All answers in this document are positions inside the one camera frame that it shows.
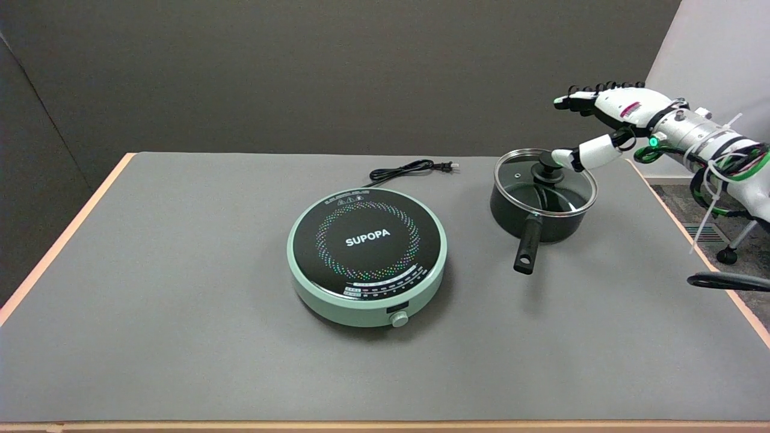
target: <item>carpet floor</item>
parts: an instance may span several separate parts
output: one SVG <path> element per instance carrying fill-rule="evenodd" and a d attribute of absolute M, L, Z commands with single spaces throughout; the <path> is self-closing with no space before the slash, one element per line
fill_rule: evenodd
<path fill-rule="evenodd" d="M 698 206 L 690 196 L 689 189 L 683 185 L 653 185 L 653 190 L 663 199 L 675 217 L 683 224 L 701 222 L 705 210 Z M 720 200 L 720 206 L 738 208 L 731 197 Z M 708 222 L 715 223 L 725 236 L 732 240 L 748 223 L 743 218 L 709 218 Z M 706 257 L 719 270 L 735 274 L 753 275 L 770 279 L 770 234 L 756 227 L 736 250 L 738 262 L 732 265 L 719 263 L 716 254 L 725 247 L 723 243 L 699 243 Z M 742 292 L 738 295 L 751 308 L 757 318 L 770 331 L 770 293 Z"/>

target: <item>lid knob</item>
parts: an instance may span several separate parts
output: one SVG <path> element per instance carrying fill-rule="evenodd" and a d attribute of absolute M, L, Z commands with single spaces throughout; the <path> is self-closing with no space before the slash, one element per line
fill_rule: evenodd
<path fill-rule="evenodd" d="M 564 173 L 561 172 L 561 166 L 554 161 L 551 152 L 543 152 L 537 159 L 537 163 L 532 164 L 532 176 L 535 183 L 554 185 L 564 179 Z"/>

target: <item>supopa logo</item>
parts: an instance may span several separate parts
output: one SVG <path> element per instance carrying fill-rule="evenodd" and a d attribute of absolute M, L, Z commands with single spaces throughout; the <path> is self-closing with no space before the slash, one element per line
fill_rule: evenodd
<path fill-rule="evenodd" d="M 345 239 L 345 244 L 348 247 L 352 247 L 353 245 L 364 243 L 368 240 L 380 239 L 381 237 L 385 237 L 385 236 L 390 236 L 390 232 L 385 229 L 376 230 L 371 233 L 360 234 L 358 236 L 351 237 L 350 239 Z"/>

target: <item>lid rim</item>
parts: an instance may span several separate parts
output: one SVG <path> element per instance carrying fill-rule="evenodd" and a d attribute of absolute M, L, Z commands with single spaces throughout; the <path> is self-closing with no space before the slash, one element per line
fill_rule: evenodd
<path fill-rule="evenodd" d="M 504 163 L 507 161 L 513 159 L 517 156 L 539 156 L 544 152 L 548 152 L 548 150 L 545 149 L 535 149 L 535 148 L 529 148 L 529 149 L 516 149 L 511 150 L 510 152 L 506 153 L 505 155 L 501 156 L 500 159 L 497 160 L 497 163 L 494 165 L 494 187 L 497 189 L 497 191 L 500 193 L 500 195 L 505 198 L 508 202 L 515 205 L 519 209 L 525 210 L 529 213 L 536 213 L 538 215 L 546 216 L 546 217 L 554 217 L 554 218 L 568 218 L 568 217 L 576 217 L 578 215 L 582 215 L 588 211 L 588 209 L 591 208 L 591 206 L 594 205 L 596 202 L 596 196 L 598 192 L 598 186 L 596 184 L 596 179 L 594 179 L 594 176 L 591 175 L 587 170 L 584 170 L 579 175 L 583 176 L 584 179 L 588 181 L 588 183 L 591 185 L 591 197 L 588 199 L 586 204 L 583 206 L 578 207 L 576 210 L 570 210 L 569 212 L 554 212 L 552 210 L 542 210 L 538 209 L 537 207 L 532 207 L 524 202 L 519 201 L 515 197 L 511 196 L 505 188 L 503 188 L 502 182 L 500 181 L 500 168 L 503 166 Z"/>

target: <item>led light pattern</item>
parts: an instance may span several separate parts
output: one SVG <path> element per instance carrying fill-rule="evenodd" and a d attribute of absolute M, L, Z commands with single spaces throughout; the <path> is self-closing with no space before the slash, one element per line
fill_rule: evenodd
<path fill-rule="evenodd" d="M 403 256 L 396 263 L 378 270 L 357 270 L 342 265 L 331 256 L 328 248 L 326 248 L 326 235 L 329 231 L 329 227 L 331 227 L 332 223 L 337 218 L 359 209 L 376 209 L 391 213 L 407 226 L 407 231 L 409 232 L 409 245 Z M 409 263 L 414 260 L 417 251 L 420 249 L 420 234 L 417 230 L 417 225 L 402 210 L 385 203 L 359 201 L 342 206 L 324 218 L 316 232 L 316 248 L 318 249 L 318 255 L 321 257 L 321 260 L 323 260 L 335 274 L 343 275 L 351 280 L 379 280 L 393 276 L 409 267 Z"/>

